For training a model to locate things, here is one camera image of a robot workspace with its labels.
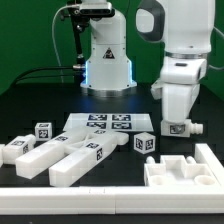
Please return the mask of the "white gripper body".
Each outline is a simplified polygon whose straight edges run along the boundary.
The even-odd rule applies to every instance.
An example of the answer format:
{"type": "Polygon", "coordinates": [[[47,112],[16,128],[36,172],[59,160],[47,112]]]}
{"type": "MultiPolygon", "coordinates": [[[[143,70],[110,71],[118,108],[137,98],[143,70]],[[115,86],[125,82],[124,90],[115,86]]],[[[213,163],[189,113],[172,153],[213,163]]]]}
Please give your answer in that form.
{"type": "Polygon", "coordinates": [[[182,124],[198,97],[200,85],[169,84],[156,81],[151,86],[155,100],[162,100],[162,118],[168,123],[182,124]]]}

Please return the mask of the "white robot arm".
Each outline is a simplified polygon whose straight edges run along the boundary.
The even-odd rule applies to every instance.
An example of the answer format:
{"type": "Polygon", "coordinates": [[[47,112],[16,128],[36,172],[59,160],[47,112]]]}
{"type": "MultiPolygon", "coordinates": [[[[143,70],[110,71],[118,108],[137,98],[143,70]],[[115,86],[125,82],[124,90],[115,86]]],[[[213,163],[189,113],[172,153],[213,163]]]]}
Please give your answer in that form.
{"type": "MultiPolygon", "coordinates": [[[[92,18],[91,56],[81,87],[95,93],[122,92],[136,85],[126,55],[126,19],[107,0],[84,0],[84,11],[111,12],[92,18]]],[[[152,88],[162,99],[162,118],[183,124],[207,70],[214,28],[215,0],[142,0],[136,10],[136,31],[147,42],[165,44],[160,79],[152,88]]]]}

